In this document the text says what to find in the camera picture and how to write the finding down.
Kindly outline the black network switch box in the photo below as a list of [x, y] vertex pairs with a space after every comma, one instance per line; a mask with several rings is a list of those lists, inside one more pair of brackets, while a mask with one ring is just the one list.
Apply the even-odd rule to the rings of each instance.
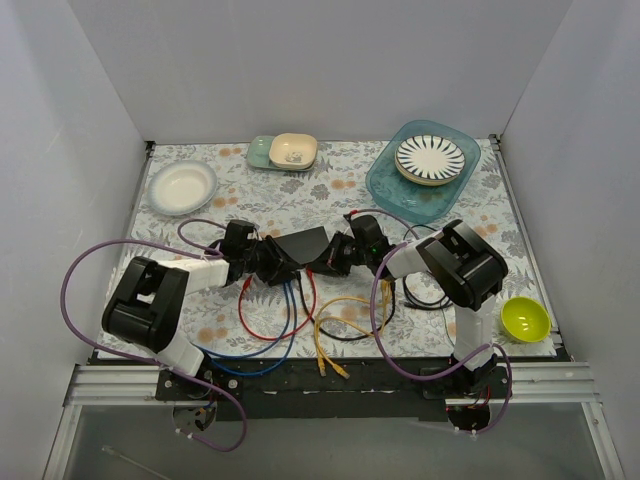
[[301, 265], [315, 261], [329, 246], [323, 226], [275, 237], [274, 242], [293, 261]]

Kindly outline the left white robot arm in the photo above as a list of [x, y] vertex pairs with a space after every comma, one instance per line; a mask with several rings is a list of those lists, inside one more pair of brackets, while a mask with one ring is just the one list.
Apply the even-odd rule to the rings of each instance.
[[180, 371], [178, 387], [188, 398], [205, 398], [213, 377], [201, 367], [204, 353], [179, 332], [184, 298], [209, 287], [227, 287], [245, 274], [279, 285], [302, 268], [273, 237], [259, 239], [253, 232], [253, 224], [233, 220], [224, 237], [205, 247], [201, 256], [175, 261], [133, 258], [107, 303], [103, 330]]

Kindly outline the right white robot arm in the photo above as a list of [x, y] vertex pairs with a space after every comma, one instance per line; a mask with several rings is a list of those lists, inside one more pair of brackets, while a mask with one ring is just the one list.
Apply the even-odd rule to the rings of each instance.
[[376, 324], [378, 283], [394, 282], [409, 275], [429, 273], [454, 305], [457, 324], [452, 366], [431, 375], [411, 374], [399, 367], [379, 345], [389, 365], [417, 381], [433, 381], [451, 375], [454, 389], [475, 397], [489, 384], [495, 366], [492, 311], [508, 274], [504, 258], [461, 220], [412, 242], [392, 245], [371, 215], [349, 214], [352, 233], [336, 233], [308, 269], [327, 276], [346, 276], [353, 266], [366, 266], [374, 280], [370, 294], [370, 320]]

